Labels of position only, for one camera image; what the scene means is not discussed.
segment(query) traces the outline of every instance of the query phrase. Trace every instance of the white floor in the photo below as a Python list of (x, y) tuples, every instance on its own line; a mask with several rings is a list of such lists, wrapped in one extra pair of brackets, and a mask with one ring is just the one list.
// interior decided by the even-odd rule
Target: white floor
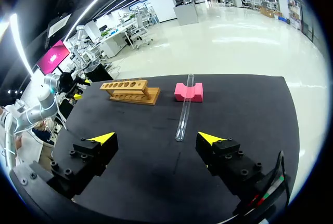
[(311, 41), (286, 23), (257, 11), (197, 5), (199, 23), (177, 20), (149, 28), (154, 41), (112, 58), (117, 79), (175, 74), (283, 76), (296, 107), (300, 154), (296, 196), (322, 147), (329, 112), (330, 71)]

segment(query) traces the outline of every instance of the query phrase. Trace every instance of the black tabletop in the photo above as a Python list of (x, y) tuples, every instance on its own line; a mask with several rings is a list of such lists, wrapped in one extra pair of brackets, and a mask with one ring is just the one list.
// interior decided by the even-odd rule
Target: black tabletop
[[(93, 83), (75, 105), (62, 131), (54, 158), (68, 155), (78, 137), (115, 131), (119, 151), (101, 177), (75, 197), (78, 204), (127, 220), (146, 222), (218, 223), (232, 216), (239, 198), (219, 177), (213, 177), (195, 150), (198, 131), (232, 137), (244, 153), (273, 169), (284, 151), (293, 186), (299, 157), (299, 133), (293, 100), (283, 77), (258, 75), (196, 75), (203, 83), (203, 103), (191, 103), (183, 142), (176, 142), (182, 102), (176, 83), (187, 75), (148, 78), (160, 87), (155, 106), (112, 102)], [(282, 195), (276, 203), (282, 209)]]

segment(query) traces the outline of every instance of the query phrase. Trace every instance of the cardboard box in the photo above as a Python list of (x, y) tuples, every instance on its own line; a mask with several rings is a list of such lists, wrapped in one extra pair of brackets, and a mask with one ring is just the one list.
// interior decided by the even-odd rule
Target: cardboard box
[(262, 13), (263, 15), (266, 15), (267, 17), (274, 18), (274, 14), (273, 14), (274, 11), (270, 10), (268, 8), (261, 7), (260, 13)]
[(274, 15), (276, 15), (277, 18), (278, 18), (278, 17), (282, 17), (282, 13), (279, 12), (279, 11), (275, 11), (275, 12), (274, 12)]

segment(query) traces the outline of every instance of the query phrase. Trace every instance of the white robotic arm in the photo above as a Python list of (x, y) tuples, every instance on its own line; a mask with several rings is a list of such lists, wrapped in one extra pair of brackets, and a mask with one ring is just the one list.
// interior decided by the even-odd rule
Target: white robotic arm
[(39, 121), (58, 113), (56, 101), (57, 94), (71, 93), (76, 89), (77, 84), (89, 85), (81, 78), (72, 79), (70, 73), (63, 73), (61, 76), (48, 74), (44, 78), (44, 86), (40, 91), (39, 105), (29, 108), (17, 115), (12, 106), (6, 106), (0, 111), (0, 124), (5, 128), (5, 154), (6, 165), (12, 169), (15, 166), (15, 135), (32, 129)]

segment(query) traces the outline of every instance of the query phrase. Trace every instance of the desk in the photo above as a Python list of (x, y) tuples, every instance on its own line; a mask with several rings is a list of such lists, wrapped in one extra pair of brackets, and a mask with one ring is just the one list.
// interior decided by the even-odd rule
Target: desk
[(197, 10), (194, 3), (179, 5), (173, 8), (177, 16), (179, 25), (189, 25), (198, 23)]
[(241, 0), (232, 0), (232, 2), (235, 7), (243, 7)]
[(125, 34), (126, 38), (131, 43), (132, 48), (135, 49), (129, 36), (126, 33), (127, 29), (132, 27), (133, 25), (134, 22), (118, 28), (118, 31), (116, 33), (103, 38), (97, 45), (94, 45), (88, 50), (92, 51), (95, 48), (99, 48), (101, 51), (104, 51), (109, 58), (114, 57), (126, 45), (126, 43), (122, 43), (121, 40), (117, 37), (121, 33)]
[[(212, 177), (195, 150), (198, 131), (233, 137), (241, 150), (273, 169), (280, 150), (294, 184), (299, 157), (298, 123), (283, 77), (196, 75), (204, 87), (203, 103), (192, 103), (183, 142), (175, 135), (182, 102), (176, 83), (187, 75), (148, 78), (160, 87), (155, 106), (112, 102), (102, 82), (83, 93), (61, 130), (54, 158), (68, 156), (78, 137), (116, 131), (119, 151), (101, 177), (95, 177), (75, 202), (105, 215), (143, 222), (218, 223), (232, 216), (239, 198)], [(285, 194), (276, 202), (283, 209)]]

